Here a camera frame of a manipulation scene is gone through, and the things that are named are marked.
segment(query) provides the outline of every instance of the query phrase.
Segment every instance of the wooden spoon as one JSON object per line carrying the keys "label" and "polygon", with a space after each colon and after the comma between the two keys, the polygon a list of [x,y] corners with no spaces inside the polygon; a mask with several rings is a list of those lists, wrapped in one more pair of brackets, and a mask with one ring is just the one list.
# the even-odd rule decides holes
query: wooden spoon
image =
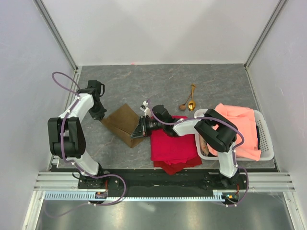
{"label": "wooden spoon", "polygon": [[190,99],[190,96],[191,96],[191,95],[192,95],[192,93],[190,93],[190,95],[189,95],[189,97],[187,98],[186,102],[185,102],[184,104],[181,104],[181,105],[179,106],[179,110],[185,111],[185,110],[187,109],[186,103],[187,103],[188,100]]}
{"label": "wooden spoon", "polygon": [[192,94],[192,97],[191,97],[191,100],[188,103],[188,109],[190,111],[193,111],[195,109],[195,107],[196,107],[196,103],[193,100],[193,93],[194,93],[195,88],[196,88],[196,86],[194,84],[191,84],[191,94]]}

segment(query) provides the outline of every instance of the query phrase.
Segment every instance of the brown cardboard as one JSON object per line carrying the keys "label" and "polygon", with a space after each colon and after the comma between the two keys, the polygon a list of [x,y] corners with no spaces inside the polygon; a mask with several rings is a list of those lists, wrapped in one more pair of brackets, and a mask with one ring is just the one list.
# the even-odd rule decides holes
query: brown cardboard
{"label": "brown cardboard", "polygon": [[144,138],[130,138],[139,123],[139,116],[127,104],[121,106],[107,118],[102,119],[101,123],[122,139],[130,148],[134,148],[144,140]]}

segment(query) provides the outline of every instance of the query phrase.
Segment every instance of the brown object in basket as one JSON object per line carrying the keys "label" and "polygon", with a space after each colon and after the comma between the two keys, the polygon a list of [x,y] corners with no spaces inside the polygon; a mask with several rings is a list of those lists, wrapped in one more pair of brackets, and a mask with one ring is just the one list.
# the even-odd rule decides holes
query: brown object in basket
{"label": "brown object in basket", "polygon": [[199,135],[199,137],[200,137],[201,151],[205,154],[205,156],[208,156],[209,155],[209,149],[208,149],[208,146],[207,146],[207,142],[205,141],[204,138],[202,138],[201,135]]}
{"label": "brown object in basket", "polygon": [[101,123],[122,139],[130,148],[134,148],[144,140],[144,138],[130,138],[139,123],[139,116],[127,104],[121,106],[107,118],[102,119]]}

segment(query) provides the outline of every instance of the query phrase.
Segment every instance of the red cloth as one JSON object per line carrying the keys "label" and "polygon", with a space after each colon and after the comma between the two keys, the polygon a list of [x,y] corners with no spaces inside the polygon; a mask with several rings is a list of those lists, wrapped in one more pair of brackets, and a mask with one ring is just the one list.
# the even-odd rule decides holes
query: red cloth
{"label": "red cloth", "polygon": [[201,164],[193,134],[171,138],[160,129],[152,132],[150,141],[151,160],[154,161],[154,166],[162,167],[168,174]]}
{"label": "red cloth", "polygon": [[164,171],[169,175],[173,175],[183,170],[184,168],[194,167],[200,164],[201,164],[201,158],[199,157],[199,155],[197,155],[195,158],[191,160],[188,160],[186,163],[178,163],[178,164],[171,164],[171,165],[166,164],[164,161],[154,161],[153,163],[154,167],[163,168]]}

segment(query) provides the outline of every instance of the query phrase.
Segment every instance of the golden spoon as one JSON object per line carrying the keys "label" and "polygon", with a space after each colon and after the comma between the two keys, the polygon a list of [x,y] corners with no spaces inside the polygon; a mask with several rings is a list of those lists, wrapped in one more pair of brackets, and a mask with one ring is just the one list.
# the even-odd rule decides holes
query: golden spoon
{"label": "golden spoon", "polygon": [[190,96],[192,95],[192,93],[190,93],[190,95],[189,95],[189,97],[187,98],[187,100],[186,100],[186,102],[184,103],[184,104],[181,104],[180,106],[179,106],[179,110],[181,110],[181,111],[185,111],[186,110],[186,103],[188,102],[188,100],[190,99]]}
{"label": "golden spoon", "polygon": [[196,88],[196,86],[194,84],[191,84],[191,94],[192,94],[192,97],[191,97],[191,100],[188,103],[188,109],[190,111],[193,111],[195,109],[195,106],[196,106],[196,103],[193,100],[193,93],[194,93],[195,88]]}

